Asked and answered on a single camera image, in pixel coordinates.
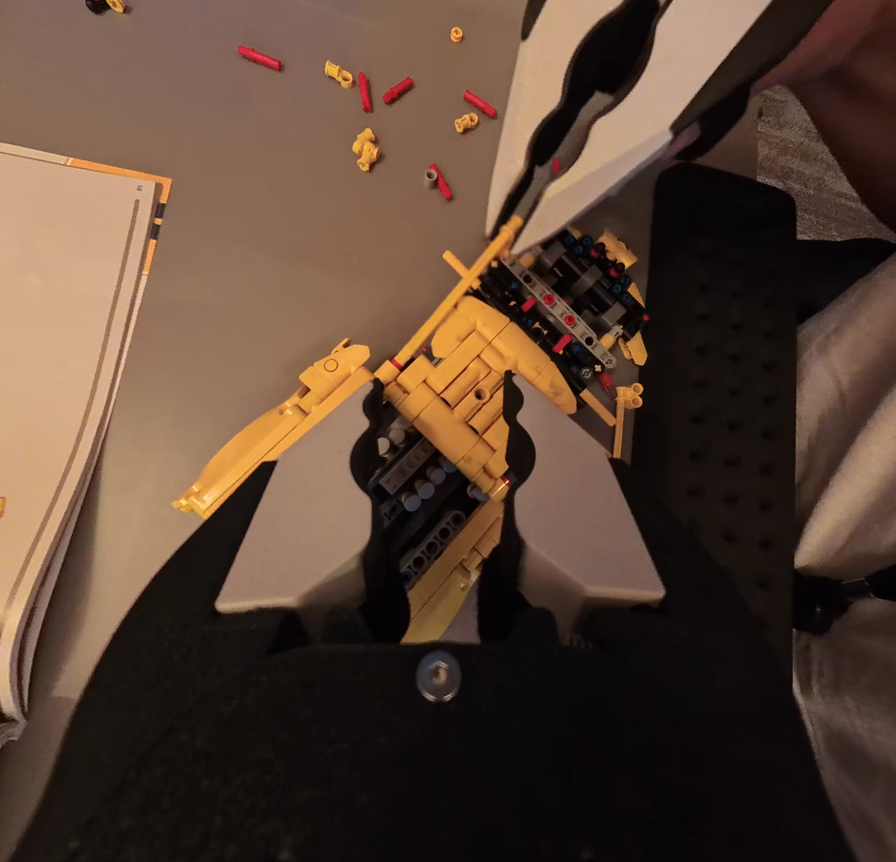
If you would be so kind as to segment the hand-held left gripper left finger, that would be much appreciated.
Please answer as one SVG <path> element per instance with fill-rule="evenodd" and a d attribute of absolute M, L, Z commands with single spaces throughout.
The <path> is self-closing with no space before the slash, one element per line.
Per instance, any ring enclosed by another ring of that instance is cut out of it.
<path fill-rule="evenodd" d="M 284 609 L 322 638 L 338 613 L 397 644 L 409 599 L 375 500 L 385 387 L 374 379 L 276 461 L 216 600 L 222 614 Z"/>

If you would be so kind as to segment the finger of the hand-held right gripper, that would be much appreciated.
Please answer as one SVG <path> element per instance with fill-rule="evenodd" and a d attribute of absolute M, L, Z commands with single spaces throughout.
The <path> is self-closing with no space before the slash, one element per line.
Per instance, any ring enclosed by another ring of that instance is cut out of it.
<path fill-rule="evenodd" d="M 487 199 L 486 236 L 528 221 L 650 48 L 655 0 L 528 0 Z M 551 174 L 558 156 L 562 172 Z"/>
<path fill-rule="evenodd" d="M 655 0 L 655 30 L 621 100 L 600 116 L 584 149 L 548 184 L 513 242 L 525 252 L 618 192 L 663 158 L 712 105 L 700 98 L 774 0 Z"/>

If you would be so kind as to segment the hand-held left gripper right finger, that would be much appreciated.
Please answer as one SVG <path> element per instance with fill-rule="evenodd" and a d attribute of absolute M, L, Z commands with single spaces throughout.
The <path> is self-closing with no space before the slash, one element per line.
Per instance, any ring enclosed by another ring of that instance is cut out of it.
<path fill-rule="evenodd" d="M 521 375 L 505 373 L 503 396 L 507 492 L 478 580 L 480 641 L 507 639 L 529 609 L 565 635 L 591 610 L 657 606 L 666 590 L 606 450 Z"/>

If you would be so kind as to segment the yellow flexible brick rod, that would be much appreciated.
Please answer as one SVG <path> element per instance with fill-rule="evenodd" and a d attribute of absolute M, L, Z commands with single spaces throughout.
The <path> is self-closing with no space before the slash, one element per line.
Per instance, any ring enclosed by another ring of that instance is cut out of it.
<path fill-rule="evenodd" d="M 615 425 L 612 447 L 612 457 L 620 460 L 623 452 L 624 418 L 628 411 L 642 408 L 644 404 L 644 386 L 641 383 L 633 383 L 629 386 L 616 386 Z"/>

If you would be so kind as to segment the yellow toy brick model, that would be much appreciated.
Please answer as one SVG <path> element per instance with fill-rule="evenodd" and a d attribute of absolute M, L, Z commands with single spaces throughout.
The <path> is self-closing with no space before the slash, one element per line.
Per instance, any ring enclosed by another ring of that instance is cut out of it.
<path fill-rule="evenodd" d="M 593 238 L 573 227 L 495 261 L 385 385 L 374 491 L 409 594 L 406 643 L 446 633 L 497 546 L 505 371 L 567 415 L 590 408 L 614 438 L 614 353 L 634 366 L 647 360 L 637 261 L 609 231 Z"/>

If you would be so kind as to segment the yellow brick link rod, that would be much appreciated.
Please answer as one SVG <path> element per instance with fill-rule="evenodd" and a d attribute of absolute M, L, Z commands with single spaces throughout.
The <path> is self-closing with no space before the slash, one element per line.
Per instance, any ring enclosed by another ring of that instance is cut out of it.
<path fill-rule="evenodd" d="M 434 335 L 436 329 L 447 316 L 454 310 L 461 298 L 480 280 L 485 271 L 493 262 L 507 256 L 514 240 L 519 235 L 523 226 L 523 218 L 513 215 L 498 230 L 496 237 L 479 255 L 470 268 L 462 268 L 460 279 L 452 290 L 445 296 L 434 309 L 431 316 L 426 319 L 420 328 L 411 336 L 409 341 L 387 362 L 375 371 L 375 378 L 383 385 L 393 383 L 399 373 L 409 361 L 427 344 Z"/>

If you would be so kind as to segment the person's right hand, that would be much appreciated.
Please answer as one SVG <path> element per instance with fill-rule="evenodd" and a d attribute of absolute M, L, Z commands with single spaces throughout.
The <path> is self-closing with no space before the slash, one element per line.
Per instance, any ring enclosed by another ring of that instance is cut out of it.
<path fill-rule="evenodd" d="M 834 0 L 751 95 L 799 100 L 868 210 L 895 229 L 895 0 Z"/>

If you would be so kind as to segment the black perforated panel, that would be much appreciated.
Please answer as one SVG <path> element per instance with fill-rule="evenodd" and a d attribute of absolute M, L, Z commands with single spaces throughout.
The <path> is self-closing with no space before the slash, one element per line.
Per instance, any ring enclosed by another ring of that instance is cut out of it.
<path fill-rule="evenodd" d="M 657 181 L 632 465 L 792 660 L 796 208 L 693 163 Z"/>

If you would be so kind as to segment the shiny grey cloth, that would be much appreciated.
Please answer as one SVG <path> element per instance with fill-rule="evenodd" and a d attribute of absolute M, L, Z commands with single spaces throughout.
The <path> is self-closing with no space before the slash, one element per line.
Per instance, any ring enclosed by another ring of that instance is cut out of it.
<path fill-rule="evenodd" d="M 796 460 L 797 571 L 894 565 L 893 255 L 799 328 Z M 795 632 L 793 687 L 855 855 L 894 860 L 894 603 L 858 599 L 825 634 Z"/>

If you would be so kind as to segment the open instruction booklet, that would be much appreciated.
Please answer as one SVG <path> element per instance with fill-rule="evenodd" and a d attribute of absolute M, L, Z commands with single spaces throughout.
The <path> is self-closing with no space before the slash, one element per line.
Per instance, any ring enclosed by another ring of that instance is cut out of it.
<path fill-rule="evenodd" d="M 125 370 L 172 180 L 1 144 L 1 745 Z"/>

